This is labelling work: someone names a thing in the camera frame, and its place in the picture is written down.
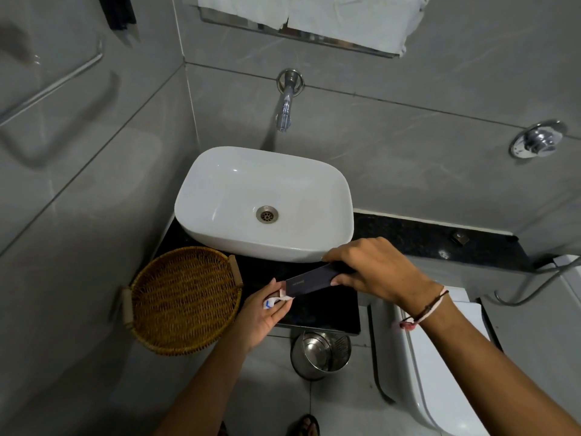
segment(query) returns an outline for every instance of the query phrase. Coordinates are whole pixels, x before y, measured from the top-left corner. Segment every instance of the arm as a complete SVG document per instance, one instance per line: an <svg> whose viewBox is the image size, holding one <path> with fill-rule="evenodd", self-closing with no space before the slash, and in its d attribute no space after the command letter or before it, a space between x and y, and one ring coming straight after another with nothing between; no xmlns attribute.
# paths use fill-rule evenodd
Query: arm
<svg viewBox="0 0 581 436"><path fill-rule="evenodd" d="M323 259L343 260L357 271L332 284L372 293L410 315L422 312L442 289L381 237L334 248ZM420 325L491 435L581 436L575 420L483 337L449 296Z"/></svg>
<svg viewBox="0 0 581 436"><path fill-rule="evenodd" d="M289 311L292 300L270 309L263 301L284 282L274 279L252 294L233 325L222 335L189 385L171 406L154 436L216 436L228 397L248 352L258 345Z"/></svg>

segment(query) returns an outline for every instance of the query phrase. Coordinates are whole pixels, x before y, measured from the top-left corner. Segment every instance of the sink drain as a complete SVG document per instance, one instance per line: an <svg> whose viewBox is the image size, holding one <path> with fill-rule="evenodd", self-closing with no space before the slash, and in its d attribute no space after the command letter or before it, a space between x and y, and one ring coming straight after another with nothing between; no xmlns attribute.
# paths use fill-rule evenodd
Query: sink drain
<svg viewBox="0 0 581 436"><path fill-rule="evenodd" d="M261 206L256 211L256 218L262 223L274 223L278 220L278 211L272 206Z"/></svg>

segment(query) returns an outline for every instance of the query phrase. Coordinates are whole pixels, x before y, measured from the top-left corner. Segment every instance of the wicker basket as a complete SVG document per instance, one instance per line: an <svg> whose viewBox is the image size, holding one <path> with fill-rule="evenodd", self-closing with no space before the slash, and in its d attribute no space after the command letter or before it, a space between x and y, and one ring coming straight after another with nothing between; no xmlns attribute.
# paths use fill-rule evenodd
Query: wicker basket
<svg viewBox="0 0 581 436"><path fill-rule="evenodd" d="M190 246L156 258L123 289L123 319L151 351L184 355L222 335L234 321L241 296L233 255Z"/></svg>

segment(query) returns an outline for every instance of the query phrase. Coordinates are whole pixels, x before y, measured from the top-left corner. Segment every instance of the wrist bracelet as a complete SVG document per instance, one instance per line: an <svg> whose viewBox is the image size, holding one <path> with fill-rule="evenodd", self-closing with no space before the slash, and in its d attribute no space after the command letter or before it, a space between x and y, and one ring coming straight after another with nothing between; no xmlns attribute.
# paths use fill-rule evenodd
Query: wrist bracelet
<svg viewBox="0 0 581 436"><path fill-rule="evenodd" d="M416 315L416 317L410 316L410 317L404 318L400 322L400 327L403 330L415 329L415 327L420 322L423 322L426 318L428 318L430 315L432 315L432 312L434 312L438 308L438 306L440 305L442 297L445 294L447 294L448 292L449 291L444 287L442 289L442 291L440 292L440 295L438 295L430 304L428 304L419 315Z"/></svg>

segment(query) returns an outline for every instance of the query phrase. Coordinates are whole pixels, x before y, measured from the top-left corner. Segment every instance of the left hand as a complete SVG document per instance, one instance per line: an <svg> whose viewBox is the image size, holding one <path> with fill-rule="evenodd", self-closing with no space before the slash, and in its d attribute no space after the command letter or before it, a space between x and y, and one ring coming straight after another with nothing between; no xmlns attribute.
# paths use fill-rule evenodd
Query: left hand
<svg viewBox="0 0 581 436"><path fill-rule="evenodd" d="M276 323L291 309L292 300L279 301L270 309L263 307L264 301L273 293L282 288L284 281L274 278L264 288L253 293L244 302L236 321L232 325L232 332L237 333L243 340L246 350L250 351L268 335Z"/></svg>

